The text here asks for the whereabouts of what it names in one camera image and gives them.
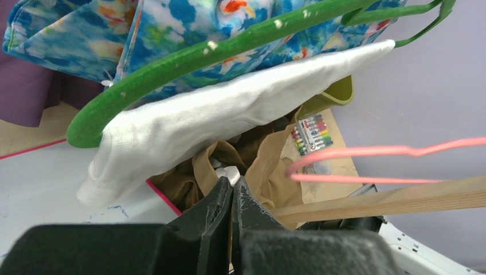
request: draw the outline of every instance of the wooden stick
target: wooden stick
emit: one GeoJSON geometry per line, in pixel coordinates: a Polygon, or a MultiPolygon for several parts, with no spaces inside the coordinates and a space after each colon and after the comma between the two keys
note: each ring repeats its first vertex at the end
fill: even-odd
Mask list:
{"type": "Polygon", "coordinates": [[[274,209],[282,223],[486,207],[486,175],[274,209]]]}

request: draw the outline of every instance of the green hanger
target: green hanger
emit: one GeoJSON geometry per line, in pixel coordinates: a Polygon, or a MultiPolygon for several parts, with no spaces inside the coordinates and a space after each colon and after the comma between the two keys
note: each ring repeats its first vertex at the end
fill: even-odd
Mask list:
{"type": "Polygon", "coordinates": [[[427,5],[366,11],[366,8],[376,1],[320,1],[255,24],[228,40],[203,42],[169,54],[165,58],[154,61],[129,74],[89,102],[69,125],[66,133],[67,140],[69,144],[78,148],[97,147],[101,142],[105,126],[118,113],[153,90],[198,69],[308,29],[340,15],[344,14],[343,24],[357,25],[425,13],[441,3],[440,14],[434,22],[412,38],[397,41],[395,47],[404,46],[444,20],[452,12],[456,0],[434,0],[427,5]]]}

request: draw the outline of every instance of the white plastic object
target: white plastic object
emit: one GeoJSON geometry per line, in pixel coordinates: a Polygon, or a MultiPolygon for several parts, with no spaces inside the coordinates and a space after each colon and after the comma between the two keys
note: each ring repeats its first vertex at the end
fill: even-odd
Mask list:
{"type": "Polygon", "coordinates": [[[113,81],[111,80],[103,80],[101,84],[105,87],[111,87],[113,86],[113,81]]]}
{"type": "Polygon", "coordinates": [[[395,261],[404,274],[412,275],[478,275],[484,274],[460,265],[428,248],[383,220],[379,235],[390,246],[395,261]]]}
{"type": "Polygon", "coordinates": [[[218,178],[225,176],[229,180],[229,184],[231,186],[234,186],[238,180],[240,179],[240,172],[238,171],[238,168],[236,166],[228,166],[225,168],[218,168],[215,170],[216,176],[218,178]]]}

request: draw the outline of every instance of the pink hanger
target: pink hanger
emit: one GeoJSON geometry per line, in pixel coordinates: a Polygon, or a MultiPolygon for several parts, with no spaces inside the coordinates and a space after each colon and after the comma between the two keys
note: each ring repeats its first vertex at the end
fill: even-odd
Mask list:
{"type": "Polygon", "coordinates": [[[339,176],[339,175],[315,175],[315,174],[296,174],[303,167],[320,162],[326,159],[347,158],[353,156],[389,156],[389,155],[408,155],[425,156],[432,153],[445,151],[460,147],[470,147],[486,145],[486,137],[471,139],[459,139],[453,142],[437,144],[425,148],[412,148],[408,146],[373,146],[355,148],[330,148],[312,153],[295,161],[287,167],[285,175],[292,180],[301,182],[343,182],[343,183],[377,183],[377,184],[422,184],[435,183],[442,180],[436,179],[395,179],[395,178],[367,178],[359,176],[339,176]]]}

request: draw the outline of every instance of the white towel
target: white towel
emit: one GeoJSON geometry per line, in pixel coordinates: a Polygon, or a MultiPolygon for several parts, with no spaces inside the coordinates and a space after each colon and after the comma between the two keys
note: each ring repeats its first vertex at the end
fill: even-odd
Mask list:
{"type": "Polygon", "coordinates": [[[286,115],[394,46],[387,40],[320,54],[124,111],[105,127],[77,197],[106,206],[215,141],[286,115]]]}

